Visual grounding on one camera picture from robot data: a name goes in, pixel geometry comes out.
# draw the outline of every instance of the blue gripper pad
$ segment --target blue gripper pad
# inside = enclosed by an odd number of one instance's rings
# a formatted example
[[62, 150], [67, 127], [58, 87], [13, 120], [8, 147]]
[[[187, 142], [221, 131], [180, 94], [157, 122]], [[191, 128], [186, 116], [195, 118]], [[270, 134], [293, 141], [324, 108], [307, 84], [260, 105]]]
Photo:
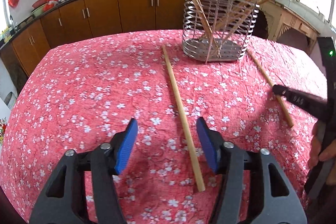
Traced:
[[138, 122], [136, 121], [136, 119], [132, 118], [131, 121], [128, 123], [126, 130], [121, 134], [123, 134], [123, 139], [119, 148], [115, 151], [116, 163], [114, 169], [118, 175], [126, 168], [135, 139], [137, 138]]
[[224, 140], [219, 132], [208, 128], [203, 117], [197, 119], [196, 129], [207, 163], [216, 174], [221, 161], [221, 145]]

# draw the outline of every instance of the human hand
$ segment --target human hand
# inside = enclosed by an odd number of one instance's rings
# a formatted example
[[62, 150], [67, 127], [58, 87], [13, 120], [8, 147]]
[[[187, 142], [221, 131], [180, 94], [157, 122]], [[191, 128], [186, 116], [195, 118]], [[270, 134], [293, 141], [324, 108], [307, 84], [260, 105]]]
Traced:
[[[312, 169], [317, 165], [317, 163], [320, 161], [327, 161], [334, 157], [336, 157], [336, 140], [334, 140], [320, 155], [321, 152], [321, 143], [317, 139], [317, 123], [313, 126], [313, 129], [311, 131], [313, 138], [311, 140], [311, 150], [309, 153], [310, 159], [308, 160], [308, 167], [309, 169]], [[327, 185], [336, 185], [336, 162], [333, 166], [333, 168], [330, 171], [330, 174], [326, 181]]]

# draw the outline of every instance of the wooden cabinet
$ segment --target wooden cabinet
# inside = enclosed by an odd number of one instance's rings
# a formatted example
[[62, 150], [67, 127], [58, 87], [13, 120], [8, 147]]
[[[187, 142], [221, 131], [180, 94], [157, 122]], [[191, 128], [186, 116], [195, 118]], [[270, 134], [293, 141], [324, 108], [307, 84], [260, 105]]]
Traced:
[[155, 30], [155, 0], [118, 0], [123, 32]]
[[51, 48], [68, 43], [59, 9], [42, 17], [41, 23]]
[[38, 63], [50, 50], [44, 35], [41, 21], [31, 26], [14, 38], [13, 48], [27, 75], [31, 75]]
[[30, 76], [40, 62], [40, 58], [33, 46], [28, 29], [14, 39], [13, 47], [23, 69]]
[[93, 37], [121, 33], [118, 0], [84, 0]]
[[28, 27], [28, 32], [33, 42], [33, 46], [35, 47], [36, 53], [40, 58], [42, 58], [49, 52], [50, 46], [48, 44], [48, 40], [44, 34], [41, 21], [35, 21], [31, 26]]
[[155, 0], [156, 29], [182, 29], [184, 0]]
[[59, 9], [69, 43], [92, 38], [84, 0], [76, 0]]

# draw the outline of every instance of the red floral tablecloth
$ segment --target red floral tablecloth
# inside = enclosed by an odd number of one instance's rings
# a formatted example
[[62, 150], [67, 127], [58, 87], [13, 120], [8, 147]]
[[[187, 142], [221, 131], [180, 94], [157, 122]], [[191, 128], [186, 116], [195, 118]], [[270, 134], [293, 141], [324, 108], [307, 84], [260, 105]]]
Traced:
[[[196, 190], [162, 44], [197, 148], [206, 184], [202, 193]], [[326, 79], [303, 51], [257, 37], [251, 38], [250, 49], [275, 83], [326, 97]], [[11, 113], [0, 185], [28, 220], [66, 150], [93, 150], [134, 117], [137, 140], [126, 170], [114, 177], [128, 223], [207, 223], [221, 177], [209, 169], [197, 137], [195, 122], [203, 116], [241, 148], [270, 149], [302, 197], [315, 119], [286, 104], [295, 122], [292, 129], [250, 57], [204, 65], [182, 52], [181, 31], [125, 33], [63, 45], [40, 62]], [[86, 191], [95, 220], [90, 185]]]

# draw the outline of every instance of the white flower pattern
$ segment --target white flower pattern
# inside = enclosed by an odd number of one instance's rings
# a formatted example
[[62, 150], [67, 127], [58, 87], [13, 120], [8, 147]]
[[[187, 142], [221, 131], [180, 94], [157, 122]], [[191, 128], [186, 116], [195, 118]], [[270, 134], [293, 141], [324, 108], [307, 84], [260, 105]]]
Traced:
[[[214, 188], [197, 195], [167, 81], [163, 43], [203, 163], [206, 187]], [[24, 220], [66, 150], [93, 150], [124, 131], [132, 117], [138, 120], [138, 136], [127, 168], [113, 176], [127, 223], [208, 223], [212, 210], [208, 204], [215, 202], [221, 178], [205, 165], [195, 125], [200, 116], [240, 148], [276, 150], [274, 155], [302, 198], [315, 119], [286, 103], [296, 120], [295, 127], [288, 128], [275, 96], [248, 56], [204, 65], [187, 57], [180, 44], [181, 31], [146, 31], [92, 38], [49, 51], [17, 99], [0, 155], [0, 185]], [[281, 79], [300, 90], [309, 87], [304, 91], [326, 97], [325, 77], [304, 52], [255, 37], [249, 48], [277, 76], [272, 77], [274, 82], [282, 84]], [[269, 52], [281, 55], [270, 58]], [[86, 181], [90, 176], [85, 174]], [[90, 184], [86, 199], [94, 219]], [[243, 198], [242, 207], [246, 205]]]

